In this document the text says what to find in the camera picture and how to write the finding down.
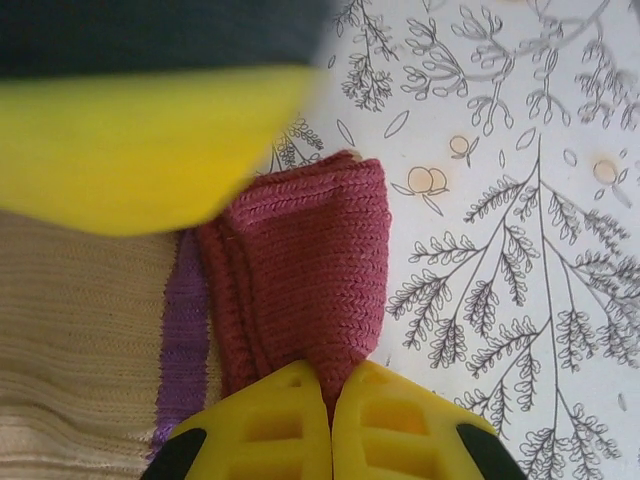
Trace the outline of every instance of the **yellow and black object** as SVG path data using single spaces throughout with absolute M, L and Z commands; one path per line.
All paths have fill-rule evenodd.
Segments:
M 330 430 L 303 361 L 186 420 L 141 480 L 526 480 L 484 419 L 371 362 Z
M 316 78 L 331 0 L 3 0 L 0 209 L 133 235 L 208 219 Z

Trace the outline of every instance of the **leaf drawing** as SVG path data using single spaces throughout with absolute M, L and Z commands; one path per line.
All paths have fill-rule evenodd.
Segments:
M 576 243 L 580 235 L 580 222 L 574 205 L 561 195 L 551 193 L 548 212 L 553 215 L 551 225 L 560 227 L 560 239 L 569 245 Z
M 529 146 L 533 143 L 533 139 L 536 136 L 536 127 L 531 127 L 528 130 L 520 135 L 518 141 L 516 142 L 516 150 L 524 150 L 525 148 L 529 148 Z
M 307 154 L 306 148 L 314 153 Z M 318 134 L 309 127 L 307 120 L 298 115 L 287 130 L 271 145 L 271 165 L 269 172 L 288 170 L 297 166 L 310 165 L 320 158 L 324 149 L 324 142 Z
M 336 121 L 336 126 L 338 127 L 338 131 L 340 132 L 340 135 L 342 135 L 342 138 L 344 138 L 344 141 L 347 142 L 352 147 L 355 147 L 356 142 L 354 142 L 353 136 L 351 135 L 351 132 L 349 131 L 347 126 L 344 124 L 344 122 L 338 119 Z
M 481 373 L 487 373 L 496 361 L 503 356 L 511 356 L 523 349 L 529 348 L 531 342 L 537 338 L 538 332 L 531 324 L 531 319 L 525 317 L 522 321 L 513 319 L 511 327 L 500 325 L 499 337 L 487 338 L 487 348 L 481 348 L 471 355 L 467 362 L 467 369 L 478 378 Z
M 562 158 L 564 159 L 564 162 L 570 167 L 575 167 L 576 165 L 578 165 L 578 156 L 573 150 L 569 148 L 564 149 L 564 151 L 562 152 Z
M 413 197 L 415 195 L 414 192 L 412 192 L 408 188 L 398 185 L 397 183 L 392 183 L 391 186 L 396 192 L 400 193 L 401 195 L 405 195 L 407 197 Z
M 496 307 L 500 304 L 500 299 L 493 292 L 493 279 L 488 282 L 478 280 L 466 303 L 464 320 L 476 333 L 487 337 L 496 322 Z
M 402 130 L 402 127 L 407 123 L 409 119 L 409 110 L 399 113 L 389 124 L 384 132 L 384 138 L 393 137 L 396 133 Z
M 502 251 L 498 262 L 500 271 L 504 274 L 504 281 L 509 285 L 509 293 L 513 303 L 517 306 L 524 306 L 526 301 L 525 292 L 527 292 L 527 284 L 524 282 L 524 273 L 520 269 L 520 264 L 513 255 Z
M 524 192 L 522 192 L 518 198 L 521 206 L 513 209 L 513 214 L 520 218 L 521 222 L 525 222 L 527 218 L 531 217 L 534 209 L 538 206 L 538 187 L 528 185 Z
M 471 205 L 470 210 L 464 218 L 467 223 L 474 223 L 476 218 L 482 219 L 491 210 L 496 210 L 504 204 L 509 204 L 518 196 L 524 184 L 517 183 L 508 176 L 503 176 L 498 180 L 497 187 L 489 187 L 489 190 L 482 194 L 482 198 Z
M 573 471 L 574 478 L 590 480 L 602 478 L 597 456 L 599 452 L 606 459 L 615 459 L 621 456 L 618 445 L 612 439 L 606 437 L 608 427 L 599 423 L 598 419 L 584 413 L 584 405 L 577 403 L 572 409 L 566 403 L 564 396 L 560 395 L 562 404 L 569 416 L 573 433 L 569 439 L 569 458 L 576 462 Z
M 525 442 L 520 446 L 524 455 L 522 469 L 527 478 L 559 479 L 564 475 L 567 465 L 565 454 L 569 449 L 567 438 L 557 438 L 555 428 L 542 428 L 528 432 Z
M 349 55 L 350 70 L 342 82 L 342 92 L 355 105 L 371 112 L 381 112 L 391 97 L 391 73 L 377 68 L 374 61 L 381 57 L 385 62 L 397 61 L 397 45 L 392 43 L 391 28 L 382 15 L 369 12 L 370 0 L 349 0 L 333 19 L 338 37 L 345 27 L 355 30 L 353 42 L 361 50 Z
M 431 210 L 436 212 L 441 217 L 444 217 L 444 214 L 442 213 L 442 210 L 440 210 L 440 207 L 436 204 L 436 202 L 431 200 L 427 194 L 423 193 L 422 199 L 424 200 L 424 203 L 426 203 L 429 206 L 429 208 L 431 208 Z
M 466 98 L 470 89 L 478 94 L 467 101 L 471 113 L 471 123 L 480 127 L 483 135 L 490 136 L 496 127 L 504 125 L 511 129 L 514 118 L 510 107 L 503 99 L 503 86 L 511 81 L 517 66 L 531 59 L 537 67 L 533 77 L 541 82 L 540 87 L 531 91 L 525 100 L 529 118 L 540 118 L 545 125 L 554 118 L 563 126 L 571 125 L 573 114 L 551 88 L 551 80 L 561 53 L 580 38 L 589 27 L 597 25 L 598 38 L 584 50 L 584 63 L 598 64 L 594 72 L 578 74 L 575 77 L 589 101 L 576 112 L 583 123 L 590 123 L 602 117 L 604 127 L 621 110 L 620 125 L 633 130 L 640 122 L 640 100 L 633 90 L 636 77 L 615 65 L 613 55 L 604 45 L 600 16 L 611 3 L 601 0 L 592 11 L 580 17 L 556 18 L 547 15 L 552 0 L 527 0 L 529 11 L 535 15 L 539 32 L 533 38 L 521 40 L 513 49 L 501 39 L 504 22 L 491 9 L 478 6 L 470 8 L 461 5 L 460 21 L 451 25 L 452 33 L 462 39 L 457 44 L 447 44 L 440 35 L 439 26 L 433 17 L 426 20 L 407 20 L 411 34 L 405 44 L 411 48 L 415 63 L 403 67 L 406 83 L 400 89 L 418 101 L 430 96 L 447 97 L 456 95 Z M 424 3 L 425 11 L 430 8 Z M 468 45 L 464 53 L 456 52 L 454 46 Z M 468 56 L 471 65 L 467 65 Z
M 454 318 L 443 318 L 436 322 L 434 339 L 429 346 L 431 368 L 447 368 L 455 362 L 463 362 L 466 358 L 464 330 Z
M 623 412 L 626 412 L 628 410 L 627 401 L 625 400 L 624 394 L 622 393 L 618 394 L 618 406 L 620 407 L 620 410 L 622 410 Z
M 560 366 L 574 373 L 580 371 L 580 362 L 592 358 L 598 349 L 589 315 L 576 310 L 558 312 L 557 328 L 558 344 L 563 345 L 558 354 Z
M 445 232 L 442 242 L 431 237 L 429 247 L 425 247 L 422 242 L 416 242 L 414 249 L 415 252 L 409 257 L 410 263 L 426 260 L 428 265 L 440 264 L 443 266 L 464 262 L 477 253 L 473 242 L 466 235 L 462 235 L 460 241 L 457 242 L 449 231 Z
M 624 182 L 627 179 L 627 175 L 629 174 L 629 169 L 625 168 L 624 170 L 622 170 L 620 172 L 620 175 L 618 175 L 618 180 L 617 180 L 617 184 L 620 185 L 622 182 Z

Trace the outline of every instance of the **black plastic part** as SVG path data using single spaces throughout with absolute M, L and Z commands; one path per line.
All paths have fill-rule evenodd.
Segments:
M 334 0 L 1 0 L 0 80 L 309 64 Z
M 168 440 L 140 480 L 184 480 L 206 438 L 205 430 L 192 428 Z
M 527 480 L 498 437 L 468 423 L 456 429 L 485 480 Z

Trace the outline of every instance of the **beige knitted fabric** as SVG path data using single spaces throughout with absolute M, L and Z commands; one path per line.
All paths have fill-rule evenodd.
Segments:
M 0 213 L 0 478 L 139 477 L 175 248 L 174 235 L 101 238 Z

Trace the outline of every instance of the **purple knit stripe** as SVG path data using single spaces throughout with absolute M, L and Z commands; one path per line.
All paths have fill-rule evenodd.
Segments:
M 204 408 L 209 353 L 207 284 L 193 230 L 183 233 L 165 289 L 152 458 L 173 427 Z

